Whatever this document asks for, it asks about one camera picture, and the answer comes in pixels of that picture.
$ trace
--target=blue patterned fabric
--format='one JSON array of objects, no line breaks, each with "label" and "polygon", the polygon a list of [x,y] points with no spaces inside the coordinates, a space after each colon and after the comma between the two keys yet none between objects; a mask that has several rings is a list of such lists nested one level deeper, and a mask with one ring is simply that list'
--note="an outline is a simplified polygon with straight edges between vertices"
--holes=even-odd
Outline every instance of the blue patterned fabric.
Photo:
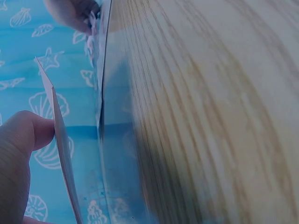
[{"label": "blue patterned fabric", "polygon": [[[84,34],[55,23],[42,0],[0,0],[0,125],[21,110],[53,117],[37,57],[56,88],[84,223],[145,223],[137,164],[126,147],[134,147],[129,85],[117,74],[108,82],[106,140],[99,149],[96,74],[84,52],[85,40]],[[116,70],[125,77],[126,63]],[[33,152],[30,169],[25,215],[75,223],[55,141]]]}]

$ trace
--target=wood grain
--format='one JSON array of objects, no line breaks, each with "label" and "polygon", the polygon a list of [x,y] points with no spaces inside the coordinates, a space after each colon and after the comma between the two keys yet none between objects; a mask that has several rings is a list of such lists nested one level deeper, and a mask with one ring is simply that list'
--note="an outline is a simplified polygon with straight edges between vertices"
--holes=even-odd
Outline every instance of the wood grain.
[{"label": "wood grain", "polygon": [[299,222],[297,0],[113,0],[107,78],[124,56],[160,223]]}]

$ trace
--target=hand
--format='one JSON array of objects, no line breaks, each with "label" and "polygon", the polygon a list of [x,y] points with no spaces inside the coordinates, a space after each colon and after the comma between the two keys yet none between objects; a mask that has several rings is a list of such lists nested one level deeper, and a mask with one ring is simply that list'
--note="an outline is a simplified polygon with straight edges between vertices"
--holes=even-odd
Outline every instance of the hand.
[{"label": "hand", "polygon": [[94,0],[43,0],[53,18],[66,26],[91,35],[91,29],[84,22],[91,11],[97,15],[99,5]]},{"label": "hand", "polygon": [[54,122],[29,111],[12,116],[0,126],[0,217],[1,223],[41,223],[24,217],[27,206],[33,150],[48,145]]}]

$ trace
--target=starfish print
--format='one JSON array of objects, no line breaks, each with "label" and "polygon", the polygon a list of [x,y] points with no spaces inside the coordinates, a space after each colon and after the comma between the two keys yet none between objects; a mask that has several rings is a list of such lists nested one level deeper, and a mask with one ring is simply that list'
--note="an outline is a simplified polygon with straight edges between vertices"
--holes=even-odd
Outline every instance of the starfish print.
[{"label": "starfish print", "polygon": [[52,49],[50,47],[46,50],[46,55],[38,57],[37,59],[41,63],[43,69],[46,71],[48,68],[58,68],[60,66],[59,62],[57,61],[57,56],[63,54],[64,51],[59,51],[57,53],[52,53]]},{"label": "starfish print", "polygon": [[0,10],[7,11],[6,0],[0,0]]}]

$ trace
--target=white card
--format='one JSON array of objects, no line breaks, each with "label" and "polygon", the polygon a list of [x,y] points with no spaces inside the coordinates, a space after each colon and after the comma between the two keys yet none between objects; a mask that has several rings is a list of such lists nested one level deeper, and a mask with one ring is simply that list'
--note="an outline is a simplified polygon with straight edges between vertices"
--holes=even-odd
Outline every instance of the white card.
[{"label": "white card", "polygon": [[78,202],[78,196],[76,193],[74,175],[72,171],[71,165],[71,155],[69,149],[69,140],[66,133],[66,129],[64,126],[64,120],[61,115],[60,107],[58,104],[58,99],[56,95],[56,91],[54,89],[53,84],[49,80],[46,72],[42,68],[42,65],[38,61],[38,67],[42,75],[43,79],[43,86],[45,88],[47,98],[49,100],[50,106],[53,110],[53,117],[54,117],[54,126],[55,126],[55,138],[56,138],[56,145],[59,153],[59,159],[61,164],[62,173],[64,176],[64,182],[66,185],[67,193],[69,195],[69,199],[71,202],[71,206],[78,224],[82,224],[82,218],[80,213],[80,207]]}]

